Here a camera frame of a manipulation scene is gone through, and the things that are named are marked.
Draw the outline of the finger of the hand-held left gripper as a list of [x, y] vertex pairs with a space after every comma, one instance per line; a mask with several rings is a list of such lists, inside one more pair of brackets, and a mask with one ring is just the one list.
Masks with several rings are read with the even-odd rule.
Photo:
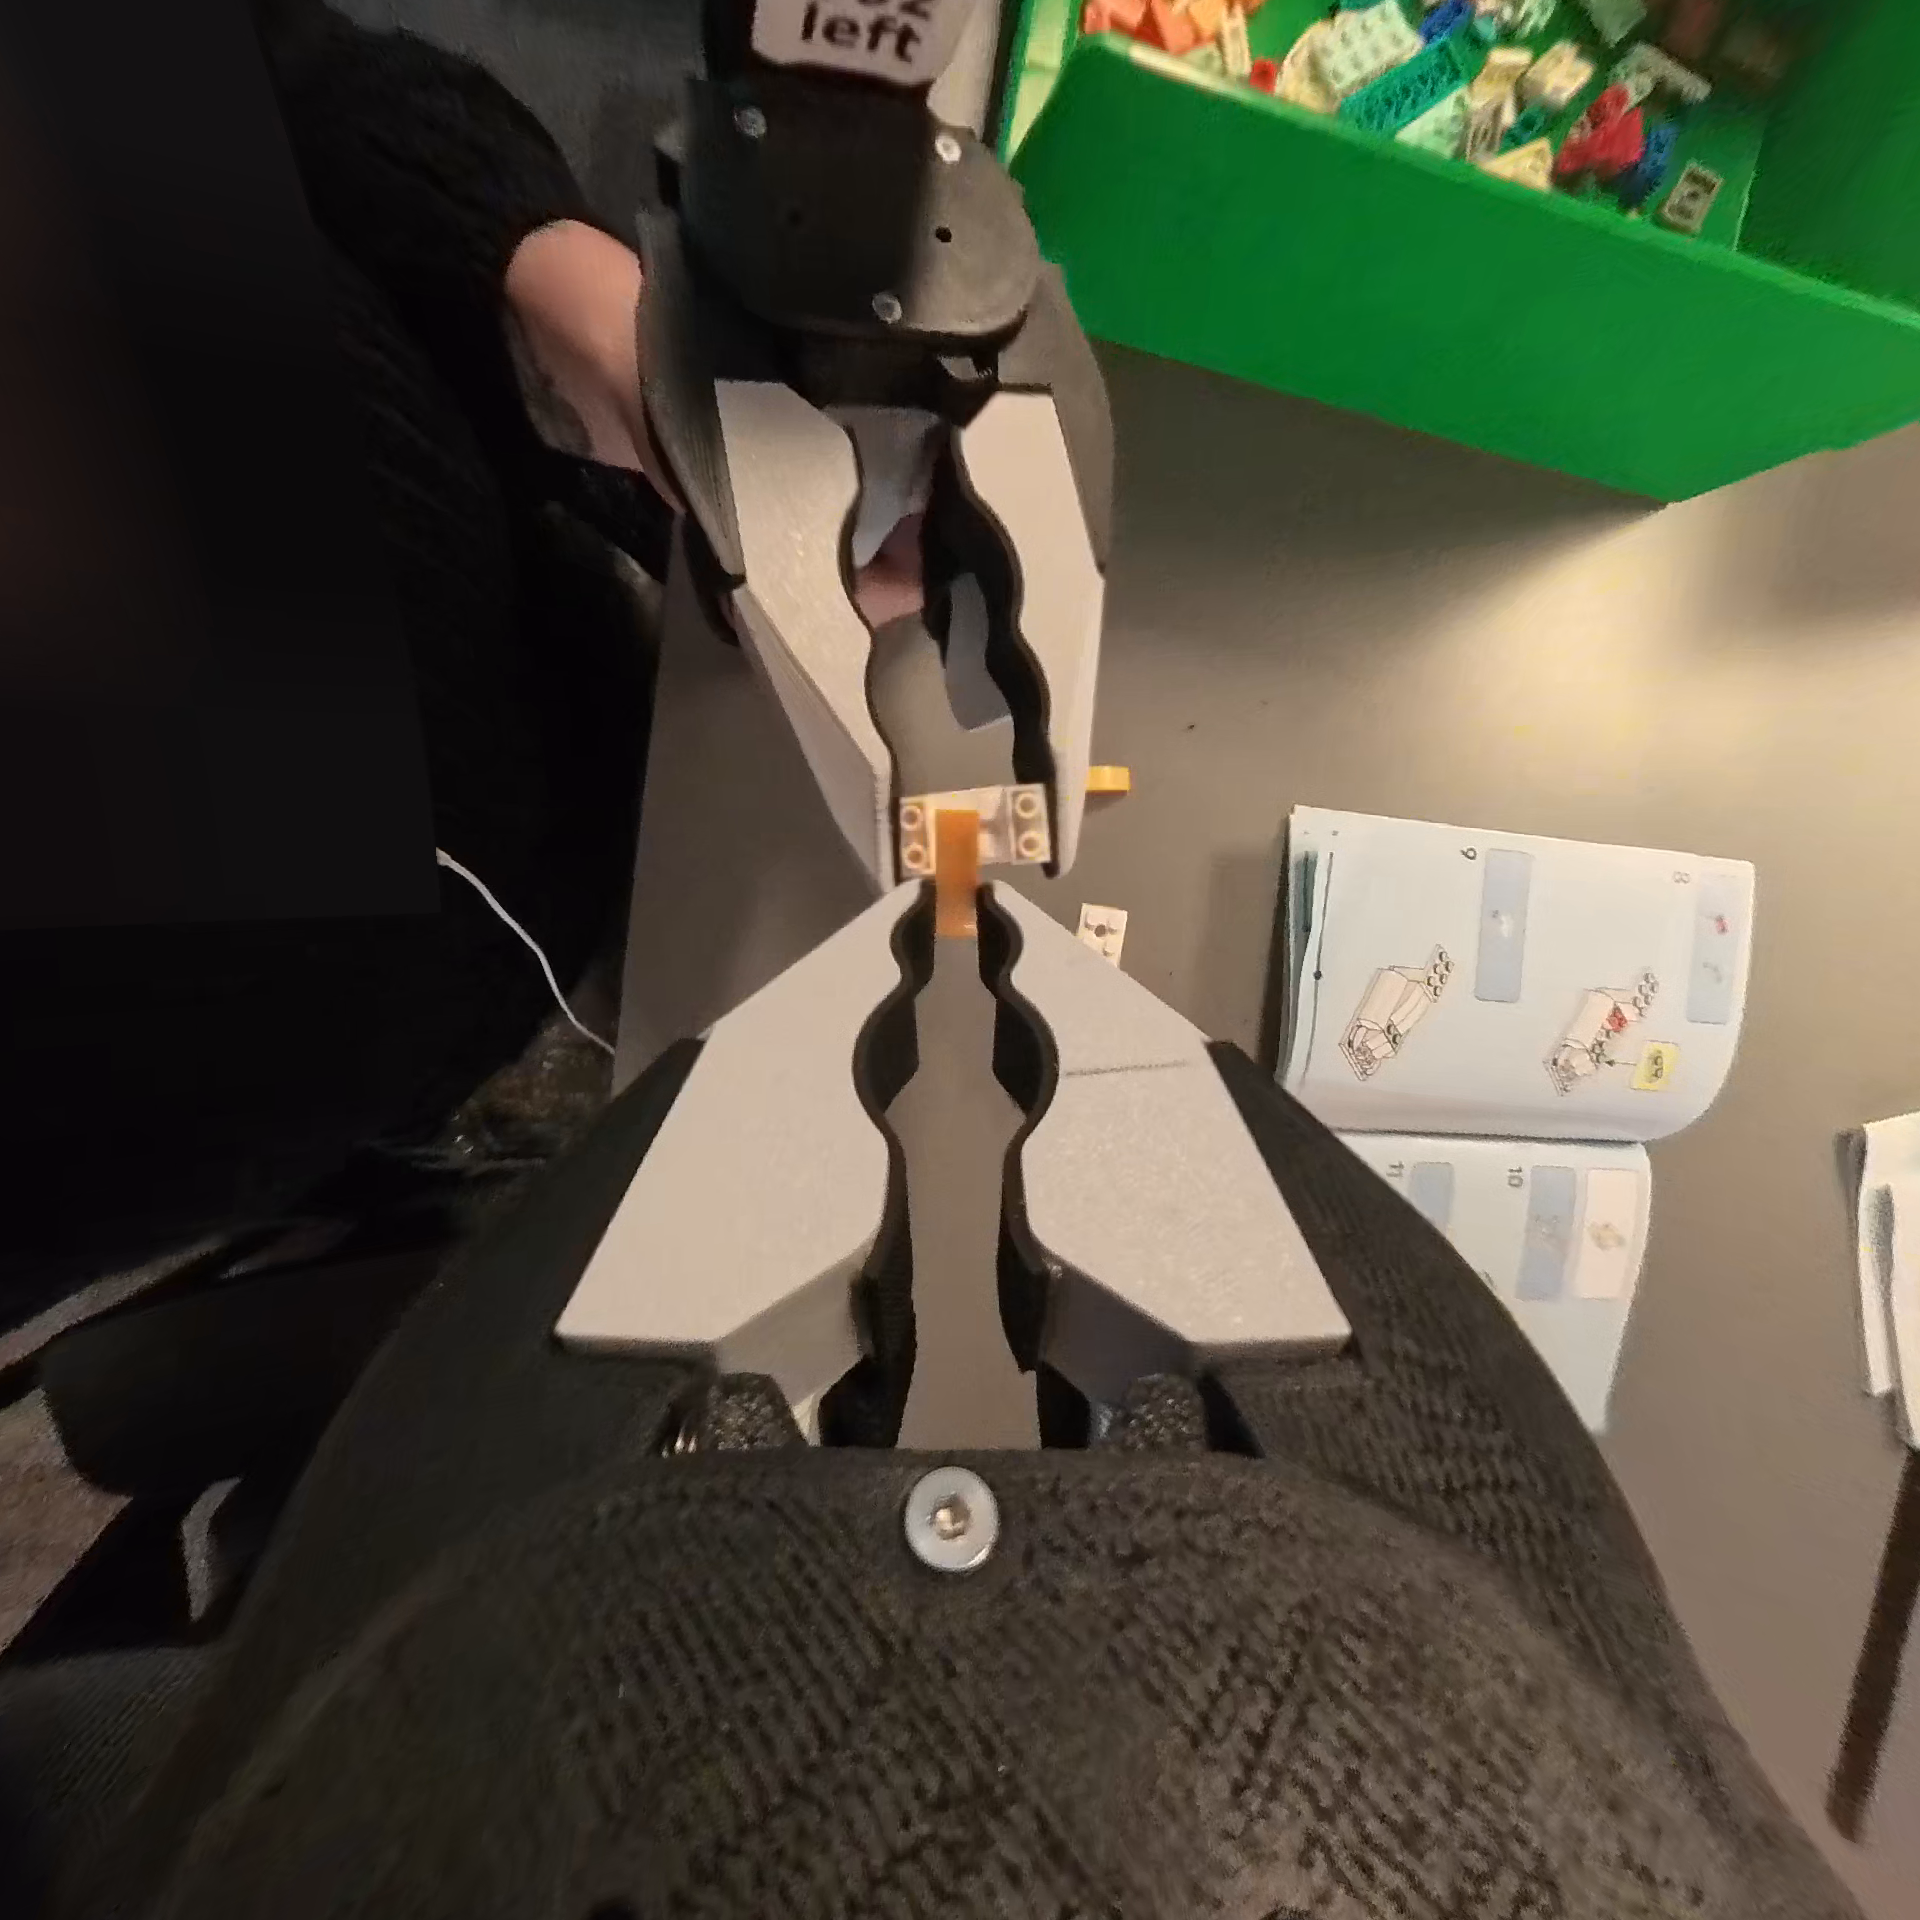
[[798, 391], [720, 380], [744, 578], [734, 609], [834, 827], [870, 887], [898, 884], [896, 760], [869, 690], [874, 626], [848, 570], [860, 473], [853, 440]]
[[1000, 391], [952, 431], [928, 504], [928, 591], [971, 584], [982, 668], [1013, 720], [1013, 774], [1046, 800], [1046, 876], [1073, 868], [1089, 807], [1106, 567], [1061, 410]]

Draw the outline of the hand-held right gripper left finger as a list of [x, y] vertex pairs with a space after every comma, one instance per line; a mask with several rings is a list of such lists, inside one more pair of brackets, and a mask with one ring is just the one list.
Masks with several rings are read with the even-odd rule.
[[765, 1377], [829, 1444], [893, 1444], [915, 1374], [906, 1152], [921, 1068], [906, 883], [707, 1031], [566, 1299], [586, 1353]]

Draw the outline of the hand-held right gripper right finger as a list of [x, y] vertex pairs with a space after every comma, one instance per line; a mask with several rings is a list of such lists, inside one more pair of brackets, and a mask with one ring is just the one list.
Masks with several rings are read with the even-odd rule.
[[1005, 884], [978, 969], [1020, 1126], [1000, 1198], [1000, 1320], [1044, 1449], [1078, 1449], [1136, 1380], [1341, 1353], [1350, 1322], [1210, 1039]]

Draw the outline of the small white lego assembly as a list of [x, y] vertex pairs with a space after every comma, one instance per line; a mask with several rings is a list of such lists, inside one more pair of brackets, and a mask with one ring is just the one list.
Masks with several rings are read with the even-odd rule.
[[939, 820], [953, 812], [974, 819], [980, 871], [1052, 863], [1046, 788], [1042, 784], [982, 784], [928, 791], [896, 806], [896, 868], [902, 881], [938, 874]]

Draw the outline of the green plastic bin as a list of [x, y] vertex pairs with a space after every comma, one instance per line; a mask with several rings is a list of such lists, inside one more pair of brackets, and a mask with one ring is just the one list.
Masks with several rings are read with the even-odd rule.
[[1736, 240], [1488, 179], [1008, 6], [1000, 148], [1097, 338], [1678, 504], [1916, 423], [1916, 6], [1725, 6]]

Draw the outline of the person's left forearm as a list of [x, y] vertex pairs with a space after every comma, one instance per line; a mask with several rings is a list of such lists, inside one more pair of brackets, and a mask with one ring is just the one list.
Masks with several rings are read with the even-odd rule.
[[484, 67], [329, 6], [250, 6], [321, 234], [370, 280], [528, 505], [557, 505], [654, 580], [675, 515], [635, 470], [531, 419], [509, 280], [533, 243], [633, 247], [592, 215], [539, 119]]

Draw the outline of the pile of mixed lego bricks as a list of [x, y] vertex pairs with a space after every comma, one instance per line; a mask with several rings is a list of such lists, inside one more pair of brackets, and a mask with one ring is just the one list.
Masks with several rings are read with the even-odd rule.
[[1186, 80], [1731, 244], [1760, 154], [1725, 6], [1075, 6]]

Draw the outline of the person's left hand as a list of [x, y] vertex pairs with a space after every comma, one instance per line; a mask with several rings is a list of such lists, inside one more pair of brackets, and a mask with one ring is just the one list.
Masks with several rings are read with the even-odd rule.
[[528, 234], [504, 284], [522, 406], [541, 443], [665, 492], [640, 390], [637, 255], [581, 222]]

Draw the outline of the open instruction booklet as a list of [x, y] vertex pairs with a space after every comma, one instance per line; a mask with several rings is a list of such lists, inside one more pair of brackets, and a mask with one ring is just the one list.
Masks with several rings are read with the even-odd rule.
[[1648, 1151], [1736, 1065], [1758, 879], [1731, 858], [1286, 820], [1277, 1081], [1461, 1254], [1605, 1434]]

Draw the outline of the closed instruction booklet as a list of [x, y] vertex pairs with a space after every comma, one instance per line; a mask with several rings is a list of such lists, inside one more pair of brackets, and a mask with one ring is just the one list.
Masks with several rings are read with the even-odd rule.
[[1862, 1391], [1918, 1452], [1918, 1114], [1845, 1137], [1841, 1171], [1856, 1233]]

